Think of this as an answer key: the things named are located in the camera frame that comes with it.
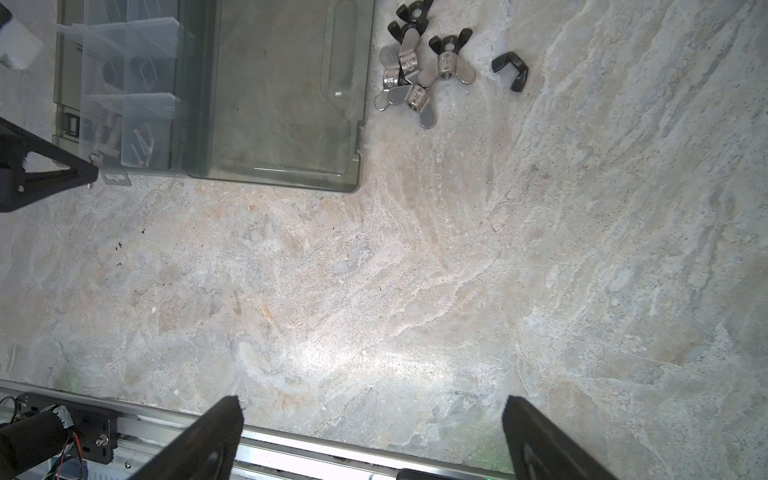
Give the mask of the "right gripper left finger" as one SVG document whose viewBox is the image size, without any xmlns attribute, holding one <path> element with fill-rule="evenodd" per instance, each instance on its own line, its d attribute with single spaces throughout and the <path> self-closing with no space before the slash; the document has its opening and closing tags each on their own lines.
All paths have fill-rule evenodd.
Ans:
<svg viewBox="0 0 768 480">
<path fill-rule="evenodd" d="M 225 396 L 131 479 L 229 479 L 244 428 L 237 396 Z"/>
</svg>

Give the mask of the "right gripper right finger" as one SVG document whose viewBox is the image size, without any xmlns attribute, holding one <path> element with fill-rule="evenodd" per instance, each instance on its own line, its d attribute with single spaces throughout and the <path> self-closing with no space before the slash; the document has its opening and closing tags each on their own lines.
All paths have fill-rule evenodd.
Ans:
<svg viewBox="0 0 768 480">
<path fill-rule="evenodd" d="M 502 427 L 517 479 L 617 479 L 524 397 L 508 397 Z"/>
</svg>

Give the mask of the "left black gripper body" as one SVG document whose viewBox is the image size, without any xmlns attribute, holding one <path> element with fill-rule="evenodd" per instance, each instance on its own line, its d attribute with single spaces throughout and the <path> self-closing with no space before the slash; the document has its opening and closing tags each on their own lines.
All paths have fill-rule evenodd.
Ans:
<svg viewBox="0 0 768 480">
<path fill-rule="evenodd" d="M 30 153 L 58 162 L 62 170 L 27 172 Z M 99 169 L 89 161 L 1 119 L 1 212 L 10 213 L 57 193 L 92 184 Z"/>
</svg>

